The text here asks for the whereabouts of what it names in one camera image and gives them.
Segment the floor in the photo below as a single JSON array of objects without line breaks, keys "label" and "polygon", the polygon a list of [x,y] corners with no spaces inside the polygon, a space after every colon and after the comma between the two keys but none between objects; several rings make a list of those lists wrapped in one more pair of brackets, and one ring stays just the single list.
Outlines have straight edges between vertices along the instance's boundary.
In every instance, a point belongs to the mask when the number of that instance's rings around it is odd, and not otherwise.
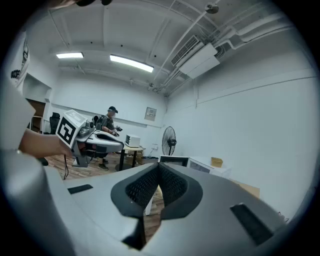
[{"label": "floor", "polygon": [[[56,155],[45,158],[49,166],[55,167],[59,173],[61,178],[64,178],[65,175],[65,160],[63,155]],[[77,168],[72,167],[74,160],[71,157],[66,158],[66,163],[69,169],[69,175],[66,177],[67,180],[70,179],[80,179],[98,175],[112,174],[116,172],[116,165],[120,162],[120,154],[109,153],[106,157],[109,163],[106,165],[109,170],[103,170],[98,167],[98,160],[96,158],[92,159],[91,163],[87,168]],[[156,163],[157,159],[143,159],[144,164]],[[144,232],[145,238],[148,242],[150,238],[154,235],[157,229],[160,226],[160,212],[165,207],[164,201],[162,199],[162,194],[159,191],[156,191],[153,200],[150,215],[143,217],[144,222]]]}]

